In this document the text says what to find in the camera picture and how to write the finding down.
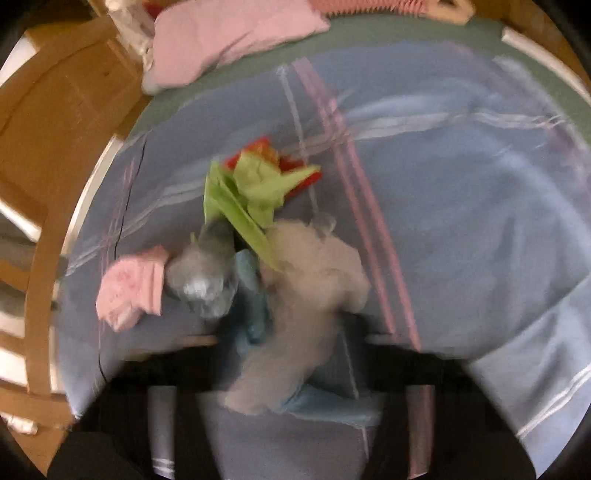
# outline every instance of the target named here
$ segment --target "pink towel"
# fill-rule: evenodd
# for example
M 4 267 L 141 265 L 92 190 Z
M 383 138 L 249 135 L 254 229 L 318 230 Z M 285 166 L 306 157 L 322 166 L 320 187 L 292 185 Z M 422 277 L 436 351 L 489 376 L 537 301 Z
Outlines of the pink towel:
M 158 246 L 112 264 L 96 297 L 99 319 L 120 332 L 133 327 L 144 313 L 160 315 L 167 258 L 168 252 Z
M 308 0 L 182 2 L 156 19 L 154 80 L 162 87 L 186 85 L 212 65 L 231 63 L 329 27 Z

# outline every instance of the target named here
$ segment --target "wooden chair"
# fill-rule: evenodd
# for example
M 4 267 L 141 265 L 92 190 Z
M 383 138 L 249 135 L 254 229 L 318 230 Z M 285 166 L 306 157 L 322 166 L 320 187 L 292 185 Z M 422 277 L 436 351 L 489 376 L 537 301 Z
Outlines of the wooden chair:
M 104 147 L 121 125 L 129 131 L 146 105 L 141 68 L 116 36 L 109 17 L 74 27 L 0 87 L 0 199 L 41 228 L 29 271 L 0 261 L 0 281 L 25 293 L 24 338 L 0 333 L 0 348 L 24 356 L 28 383 L 0 381 L 0 411 L 39 424 L 36 436 L 14 436 L 44 472 L 72 421 L 65 397 L 50 386 L 51 298 L 62 244 Z

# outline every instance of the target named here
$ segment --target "bed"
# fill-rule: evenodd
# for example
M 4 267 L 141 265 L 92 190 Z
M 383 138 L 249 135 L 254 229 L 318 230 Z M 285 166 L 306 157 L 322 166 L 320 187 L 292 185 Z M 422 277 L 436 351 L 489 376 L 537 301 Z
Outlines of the bed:
M 328 33 L 158 95 L 98 190 L 63 281 L 60 369 L 74 411 L 130 352 L 204 331 L 170 299 L 161 318 L 105 329 L 94 311 L 101 274 L 126 253 L 181 248 L 203 222 L 210 160 L 265 135 L 322 166 L 321 209 L 386 285 L 365 310 L 374 329 L 463 359 L 541 475 L 591 403 L 591 126 L 581 96 L 502 43 L 501 28 L 336 18 Z M 309 200 L 281 216 L 309 220 Z M 339 343 L 315 376 L 353 395 L 346 353 Z M 173 394 L 154 392 L 156 439 L 170 437 Z M 201 401 L 227 479 L 353 479 L 367 456 L 371 430 Z M 153 445 L 156 471 L 170 473 L 170 445 Z

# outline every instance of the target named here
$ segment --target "folded pink cloth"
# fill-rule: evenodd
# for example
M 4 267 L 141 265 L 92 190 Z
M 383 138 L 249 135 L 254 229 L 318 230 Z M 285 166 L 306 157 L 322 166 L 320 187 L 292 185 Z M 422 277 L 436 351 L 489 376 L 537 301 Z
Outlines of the folded pink cloth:
M 160 315 L 164 264 L 168 252 L 161 246 L 126 255 L 112 264 L 100 282 L 96 313 L 120 332 L 138 323 L 144 313 Z
M 156 19 L 153 79 L 161 87 L 186 85 L 212 65 L 227 64 L 329 27 L 308 0 L 182 2 Z

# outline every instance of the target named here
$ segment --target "green bedsheet border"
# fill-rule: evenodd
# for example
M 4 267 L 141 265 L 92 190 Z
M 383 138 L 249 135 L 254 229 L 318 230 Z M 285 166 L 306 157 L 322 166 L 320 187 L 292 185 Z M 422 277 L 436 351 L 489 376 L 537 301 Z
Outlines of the green bedsheet border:
M 504 44 L 501 41 L 502 28 L 501 23 L 482 18 L 474 18 L 462 27 L 390 14 L 335 18 L 332 20 L 330 30 L 326 33 L 245 57 L 231 65 L 212 70 L 186 87 L 159 93 L 139 117 L 130 136 L 149 130 L 167 120 L 200 92 L 258 75 L 300 57 L 312 56 L 334 48 L 376 45 L 394 41 L 448 40 L 475 50 L 483 50 L 496 56 L 508 56 L 520 61 L 568 114 L 587 143 L 591 144 L 589 105 L 552 71 Z

